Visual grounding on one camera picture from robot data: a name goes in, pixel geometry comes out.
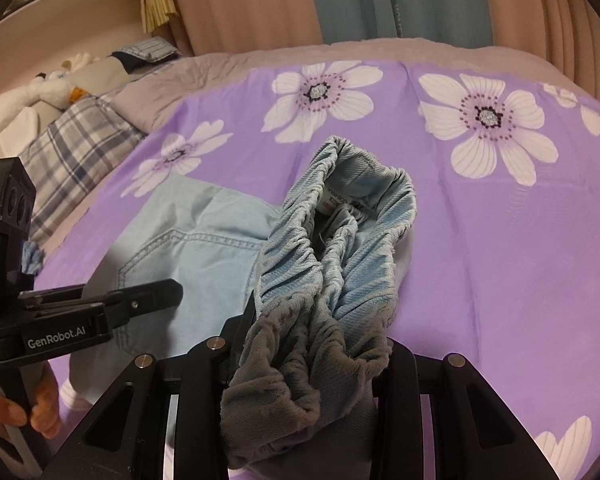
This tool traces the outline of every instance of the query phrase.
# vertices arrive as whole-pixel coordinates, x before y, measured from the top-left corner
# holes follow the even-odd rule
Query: folded denim clothing
[[[371,381],[406,272],[394,251],[408,264],[415,214],[404,170],[338,137],[315,155],[258,255],[258,319],[221,403],[231,468],[368,478]]]
[[[74,389],[93,404],[138,354],[186,354],[218,335],[244,310],[258,250],[277,218],[262,200],[173,173],[109,249],[84,295],[174,278],[183,300],[131,319],[107,343],[74,352]]]

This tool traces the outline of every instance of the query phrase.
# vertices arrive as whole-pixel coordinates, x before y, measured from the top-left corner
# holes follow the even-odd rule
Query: plaid fabric
[[[36,186],[30,239],[39,245],[144,138],[106,102],[72,105],[20,155]]]
[[[160,36],[138,41],[132,45],[119,48],[116,52],[124,52],[130,56],[143,59],[148,63],[157,63],[173,54],[178,54],[178,49]]]

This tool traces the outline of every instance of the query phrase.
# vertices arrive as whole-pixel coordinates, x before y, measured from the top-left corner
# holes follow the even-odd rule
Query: clothing label
[[[349,201],[348,196],[336,193],[325,184],[316,209],[324,215],[331,216],[339,205],[349,203]]]

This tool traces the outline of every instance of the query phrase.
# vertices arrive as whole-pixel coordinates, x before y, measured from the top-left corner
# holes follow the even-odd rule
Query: purple bedsheet
[[[192,96],[115,171],[37,288],[85,282],[171,171],[274,205],[331,134],[405,168],[413,263],[390,335],[461,352],[550,459],[600,453],[600,103],[398,62],[255,70]]]

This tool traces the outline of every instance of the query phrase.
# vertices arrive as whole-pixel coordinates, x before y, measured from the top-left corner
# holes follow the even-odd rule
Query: flower center
[[[306,94],[304,94],[304,97],[308,97],[310,103],[313,103],[314,101],[319,101],[320,99],[326,99],[329,88],[331,88],[331,86],[327,85],[327,83],[318,83],[317,85],[311,85],[309,86],[309,89],[306,92]]]
[[[475,120],[480,121],[485,128],[502,127],[502,114],[494,110],[492,106],[475,106]]]
[[[179,150],[173,150],[169,155],[164,158],[164,161],[168,164],[175,162],[179,158],[187,155],[187,150],[183,150],[182,148]]]

